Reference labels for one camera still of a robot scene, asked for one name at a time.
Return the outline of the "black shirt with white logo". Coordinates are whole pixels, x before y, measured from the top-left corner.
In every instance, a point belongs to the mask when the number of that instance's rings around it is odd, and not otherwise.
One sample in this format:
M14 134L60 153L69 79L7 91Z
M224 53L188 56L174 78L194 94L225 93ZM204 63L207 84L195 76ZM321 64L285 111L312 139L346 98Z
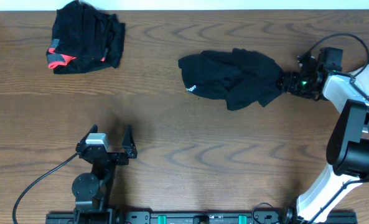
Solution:
M188 92L211 100L225 100L230 111L254 102L265 107L281 94L278 81L284 70L272 58L257 51L204 50L180 58L178 67Z

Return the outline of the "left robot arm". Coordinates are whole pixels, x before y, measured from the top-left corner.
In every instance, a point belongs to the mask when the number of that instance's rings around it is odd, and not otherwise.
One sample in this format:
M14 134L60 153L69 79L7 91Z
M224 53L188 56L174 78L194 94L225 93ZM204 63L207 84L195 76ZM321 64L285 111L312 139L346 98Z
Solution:
M130 159L137 158L132 127L126 128L123 152L109 152L109 146L107 135L99 133L97 125L93 125L76 146L79 158L90 163L92 168L91 172L80 174L72 184L74 224L124 223L123 214L117 208L111 208L109 201L116 166L128 165Z

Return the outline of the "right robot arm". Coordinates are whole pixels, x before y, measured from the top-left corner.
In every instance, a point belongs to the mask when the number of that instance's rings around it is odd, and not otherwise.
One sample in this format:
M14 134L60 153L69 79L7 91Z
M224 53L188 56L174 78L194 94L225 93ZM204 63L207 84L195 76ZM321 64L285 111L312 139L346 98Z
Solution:
M351 190L369 182L369 60L342 72L342 53L325 48L318 59L300 59L300 73L283 78L283 90L301 97L318 96L340 113L327 144L327 165L312 186L277 215L275 223L356 223L355 212L334 207Z

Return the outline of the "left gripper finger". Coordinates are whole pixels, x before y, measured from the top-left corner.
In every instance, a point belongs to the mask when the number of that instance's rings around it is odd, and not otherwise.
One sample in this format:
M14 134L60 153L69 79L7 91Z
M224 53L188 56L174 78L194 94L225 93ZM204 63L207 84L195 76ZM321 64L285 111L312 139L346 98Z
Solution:
M122 148L129 159L137 158L138 151L133 138L133 129L130 124L126 128L122 142Z
M95 144L95 141L92 138L88 140L88 137L90 136L90 134L97 134L97 133L98 133L98 126L94 124L90 128L89 132L87 132L85 136L82 137L82 139L79 141L79 144Z

